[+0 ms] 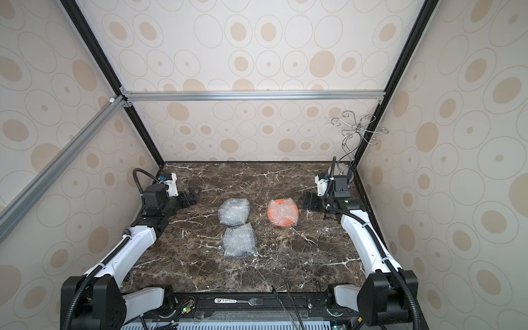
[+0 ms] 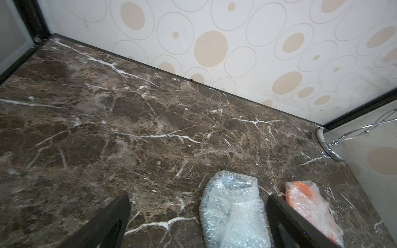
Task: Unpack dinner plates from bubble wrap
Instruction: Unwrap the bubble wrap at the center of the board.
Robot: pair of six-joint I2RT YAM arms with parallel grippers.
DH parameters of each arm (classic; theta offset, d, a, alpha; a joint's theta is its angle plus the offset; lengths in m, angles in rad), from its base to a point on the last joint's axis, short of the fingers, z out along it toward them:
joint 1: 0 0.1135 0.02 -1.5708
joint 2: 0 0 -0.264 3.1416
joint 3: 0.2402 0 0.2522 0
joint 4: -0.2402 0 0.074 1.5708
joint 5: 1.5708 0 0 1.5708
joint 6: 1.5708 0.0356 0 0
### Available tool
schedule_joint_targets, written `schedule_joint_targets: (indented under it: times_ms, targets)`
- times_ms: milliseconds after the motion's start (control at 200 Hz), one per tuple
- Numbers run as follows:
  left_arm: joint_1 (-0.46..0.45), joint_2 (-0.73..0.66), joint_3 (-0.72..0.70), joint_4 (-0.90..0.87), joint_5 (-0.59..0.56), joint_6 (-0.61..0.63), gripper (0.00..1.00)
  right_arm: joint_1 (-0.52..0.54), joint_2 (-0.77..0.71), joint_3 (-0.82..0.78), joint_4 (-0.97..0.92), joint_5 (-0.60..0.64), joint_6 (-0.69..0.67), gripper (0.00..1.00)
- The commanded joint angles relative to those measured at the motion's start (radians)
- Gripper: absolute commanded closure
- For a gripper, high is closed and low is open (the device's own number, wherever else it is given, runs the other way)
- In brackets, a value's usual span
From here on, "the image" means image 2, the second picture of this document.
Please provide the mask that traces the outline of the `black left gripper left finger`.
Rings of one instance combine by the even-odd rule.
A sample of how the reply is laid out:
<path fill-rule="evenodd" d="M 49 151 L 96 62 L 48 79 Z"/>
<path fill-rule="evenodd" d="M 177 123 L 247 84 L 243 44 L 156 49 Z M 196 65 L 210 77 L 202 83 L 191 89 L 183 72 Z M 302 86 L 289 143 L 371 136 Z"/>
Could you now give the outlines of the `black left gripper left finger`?
<path fill-rule="evenodd" d="M 72 236 L 60 248 L 120 248 L 128 224 L 131 204 L 120 195 Z"/>

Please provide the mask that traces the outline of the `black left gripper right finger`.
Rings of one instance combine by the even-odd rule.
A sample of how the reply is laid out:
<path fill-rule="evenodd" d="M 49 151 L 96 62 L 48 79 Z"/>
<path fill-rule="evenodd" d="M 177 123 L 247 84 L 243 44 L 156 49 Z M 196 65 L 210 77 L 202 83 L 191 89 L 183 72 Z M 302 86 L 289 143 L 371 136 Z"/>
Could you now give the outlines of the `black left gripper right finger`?
<path fill-rule="evenodd" d="M 276 248 L 338 248 L 278 195 L 270 195 L 266 214 Z"/>

